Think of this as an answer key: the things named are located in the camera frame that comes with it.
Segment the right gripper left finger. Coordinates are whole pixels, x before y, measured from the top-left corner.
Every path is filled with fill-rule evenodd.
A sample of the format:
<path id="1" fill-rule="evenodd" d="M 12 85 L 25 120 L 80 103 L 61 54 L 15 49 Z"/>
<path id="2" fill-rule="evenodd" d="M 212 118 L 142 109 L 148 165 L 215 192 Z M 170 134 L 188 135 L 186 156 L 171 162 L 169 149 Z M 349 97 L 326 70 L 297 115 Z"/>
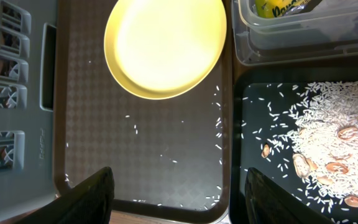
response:
<path id="1" fill-rule="evenodd" d="M 103 167 L 68 193 L 18 221 L 19 224 L 107 224 L 114 200 L 114 177 Z"/>

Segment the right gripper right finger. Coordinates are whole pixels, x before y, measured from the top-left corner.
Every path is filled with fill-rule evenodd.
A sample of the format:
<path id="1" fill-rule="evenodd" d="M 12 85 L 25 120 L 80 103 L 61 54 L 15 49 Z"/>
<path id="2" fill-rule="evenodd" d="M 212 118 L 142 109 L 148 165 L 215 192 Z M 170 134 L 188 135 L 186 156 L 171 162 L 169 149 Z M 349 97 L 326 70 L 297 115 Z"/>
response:
<path id="1" fill-rule="evenodd" d="M 248 170 L 244 192 L 250 223 L 332 223 L 330 219 L 307 207 L 256 168 L 251 167 Z"/>

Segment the yellow plate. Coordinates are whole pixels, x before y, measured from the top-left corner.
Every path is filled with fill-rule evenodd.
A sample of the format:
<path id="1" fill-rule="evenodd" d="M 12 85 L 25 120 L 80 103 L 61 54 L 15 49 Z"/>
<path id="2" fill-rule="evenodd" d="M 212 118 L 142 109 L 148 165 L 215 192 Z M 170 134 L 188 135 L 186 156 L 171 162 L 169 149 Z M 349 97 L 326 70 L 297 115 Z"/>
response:
<path id="1" fill-rule="evenodd" d="M 226 33 L 221 0 L 118 0 L 105 28 L 104 57 L 123 89 L 164 100 L 208 76 Z"/>

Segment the yellow green snack wrapper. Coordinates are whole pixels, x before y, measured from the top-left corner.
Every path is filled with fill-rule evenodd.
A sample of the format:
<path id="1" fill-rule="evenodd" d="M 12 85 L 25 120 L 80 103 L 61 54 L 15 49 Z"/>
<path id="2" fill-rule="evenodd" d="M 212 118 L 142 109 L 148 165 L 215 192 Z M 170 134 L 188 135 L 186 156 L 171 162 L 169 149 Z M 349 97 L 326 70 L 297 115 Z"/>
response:
<path id="1" fill-rule="evenodd" d="M 271 19 L 312 11 L 322 0 L 255 0 L 259 17 Z"/>

